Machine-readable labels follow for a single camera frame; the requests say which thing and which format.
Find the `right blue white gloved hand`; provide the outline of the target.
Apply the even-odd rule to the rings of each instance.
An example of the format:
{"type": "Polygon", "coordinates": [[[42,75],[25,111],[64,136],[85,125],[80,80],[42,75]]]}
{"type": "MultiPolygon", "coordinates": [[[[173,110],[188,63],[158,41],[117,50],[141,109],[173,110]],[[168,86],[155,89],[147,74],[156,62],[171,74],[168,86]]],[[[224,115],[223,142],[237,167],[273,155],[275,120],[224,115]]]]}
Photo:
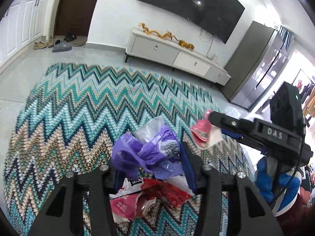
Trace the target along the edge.
{"type": "MultiPolygon", "coordinates": [[[[263,157],[260,159],[256,165],[257,170],[255,172],[255,184],[259,189],[261,196],[265,199],[265,201],[270,204],[274,198],[274,194],[272,192],[273,188],[273,179],[267,174],[268,172],[268,157],[263,157]]],[[[278,178],[278,186],[282,189],[290,180],[292,174],[294,173],[294,169],[286,173],[282,173],[278,178]]],[[[295,177],[292,179],[288,187],[286,188],[284,197],[282,199],[281,204],[279,205],[277,213],[275,213],[275,217],[283,215],[286,213],[298,198],[299,188],[302,182],[302,175],[299,170],[297,170],[295,177]]]]}

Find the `dark red sleeve forearm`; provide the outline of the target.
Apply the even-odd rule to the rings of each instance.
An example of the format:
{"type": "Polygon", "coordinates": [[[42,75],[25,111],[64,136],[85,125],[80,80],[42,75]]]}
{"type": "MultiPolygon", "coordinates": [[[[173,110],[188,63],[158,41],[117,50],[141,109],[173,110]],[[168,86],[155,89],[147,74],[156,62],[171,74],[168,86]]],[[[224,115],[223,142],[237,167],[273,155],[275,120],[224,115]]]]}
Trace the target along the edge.
{"type": "Polygon", "coordinates": [[[311,235],[314,229],[314,205],[305,207],[298,193],[292,207],[277,217],[284,235],[311,235]]]}

